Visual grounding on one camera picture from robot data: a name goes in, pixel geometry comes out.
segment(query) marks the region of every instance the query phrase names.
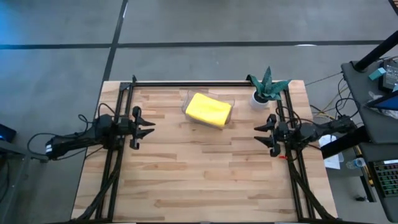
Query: gray concrete floor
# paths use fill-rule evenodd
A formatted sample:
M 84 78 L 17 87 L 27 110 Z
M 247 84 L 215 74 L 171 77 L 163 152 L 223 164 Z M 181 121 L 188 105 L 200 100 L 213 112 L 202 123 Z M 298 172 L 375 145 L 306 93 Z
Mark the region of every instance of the gray concrete floor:
M 0 1 L 0 45 L 109 44 L 121 3 Z M 397 30 L 397 19 L 387 0 L 130 0 L 119 42 L 382 40 Z M 135 74 L 140 80 L 242 80 L 249 73 L 261 76 L 270 65 L 274 79 L 309 83 L 339 72 L 341 63 L 374 47 L 118 49 L 109 79 L 130 80 Z M 108 54 L 109 49 L 0 50 L 0 123 L 18 130 L 15 143 L 25 147 L 37 132 L 82 130 L 77 114 L 93 116 Z M 398 55 L 398 49 L 388 55 Z M 340 79 L 309 85 L 311 104 L 326 106 Z M 343 111 L 354 112 L 354 105 L 349 102 Z M 45 140 L 38 138 L 32 148 L 43 153 Z M 33 161 L 19 192 L 15 223 L 68 220 L 82 156 Z M 342 175 L 330 183 L 340 218 L 389 223 L 379 203 L 353 200 L 364 194 L 359 178 Z

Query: butcher block tabletop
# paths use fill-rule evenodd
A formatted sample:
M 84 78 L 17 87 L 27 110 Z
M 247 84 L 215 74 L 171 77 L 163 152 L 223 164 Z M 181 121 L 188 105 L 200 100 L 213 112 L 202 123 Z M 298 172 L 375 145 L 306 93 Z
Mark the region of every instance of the butcher block tabletop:
M 99 103 L 115 109 L 119 84 L 104 82 Z M 186 119 L 181 106 L 188 90 L 234 98 L 231 121 L 223 130 Z M 304 82 L 291 81 L 289 90 L 294 111 L 312 119 Z M 131 136 L 126 138 L 113 221 L 297 221 L 287 161 L 271 157 L 268 148 L 253 138 L 269 135 L 253 128 L 266 123 L 277 103 L 254 111 L 249 105 L 253 91 L 250 86 L 134 87 L 131 106 L 140 106 L 142 117 L 156 125 L 153 133 L 139 141 L 139 150 L 129 147 Z M 283 95 L 282 104 L 286 105 Z M 102 107 L 101 114 L 105 113 L 111 111 Z M 90 147 L 87 154 L 99 147 Z M 81 215 L 98 193 L 105 158 L 102 149 L 84 162 L 72 218 Z M 308 147 L 303 158 L 312 192 L 336 217 L 321 152 Z M 299 191 L 304 217 L 308 217 L 304 194 Z M 104 211 L 108 211 L 107 201 Z

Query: transparent bin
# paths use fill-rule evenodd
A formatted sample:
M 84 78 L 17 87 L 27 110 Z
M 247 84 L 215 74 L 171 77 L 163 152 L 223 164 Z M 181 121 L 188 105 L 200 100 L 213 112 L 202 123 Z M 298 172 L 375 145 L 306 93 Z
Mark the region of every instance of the transparent bin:
M 222 103 L 227 103 L 227 104 L 230 105 L 231 109 L 229 110 L 228 116 L 227 116 L 227 118 L 225 120 L 225 123 L 223 125 L 216 125 L 216 124 L 213 124 L 213 123 L 208 123 L 208 122 L 206 122 L 204 120 L 196 119 L 195 117 L 187 114 L 188 106 L 190 105 L 190 103 L 192 102 L 192 100 L 194 99 L 196 94 L 204 95 L 204 96 L 207 96 L 207 97 L 209 97 L 209 98 L 211 98 L 213 100 L 220 101 Z M 208 92 L 205 92 L 205 91 L 188 90 L 187 95 L 185 97 L 184 104 L 182 105 L 182 112 L 185 114 L 187 119 L 190 120 L 190 121 L 193 121 L 193 122 L 198 123 L 198 124 L 204 124 L 204 125 L 212 127 L 212 128 L 223 129 L 223 128 L 225 128 L 225 126 L 231 120 L 231 114 L 232 114 L 232 110 L 233 110 L 234 104 L 235 104 L 235 99 L 231 95 L 217 95 L 217 94 L 208 93 Z M 210 116 L 210 117 L 212 116 L 211 113 L 209 113 L 209 112 L 206 112 L 206 114 L 208 116 Z

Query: yellow cloth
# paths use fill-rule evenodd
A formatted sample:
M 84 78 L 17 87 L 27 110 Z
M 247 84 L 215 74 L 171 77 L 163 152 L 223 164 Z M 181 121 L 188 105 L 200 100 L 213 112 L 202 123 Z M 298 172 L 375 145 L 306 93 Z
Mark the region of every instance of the yellow cloth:
M 201 93 L 196 93 L 185 113 L 199 121 L 222 128 L 230 111 L 231 105 L 229 103 L 223 103 Z

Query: succulent plant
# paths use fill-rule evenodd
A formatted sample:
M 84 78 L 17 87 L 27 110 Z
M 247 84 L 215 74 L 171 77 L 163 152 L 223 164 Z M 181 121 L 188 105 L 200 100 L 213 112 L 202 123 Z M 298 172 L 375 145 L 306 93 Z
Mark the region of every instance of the succulent plant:
M 252 85 L 256 87 L 255 94 L 257 94 L 259 98 L 271 101 L 281 100 L 280 92 L 286 89 L 290 81 L 292 81 L 290 79 L 273 83 L 270 67 L 267 68 L 261 82 L 253 75 L 248 75 L 246 80 L 249 80 Z

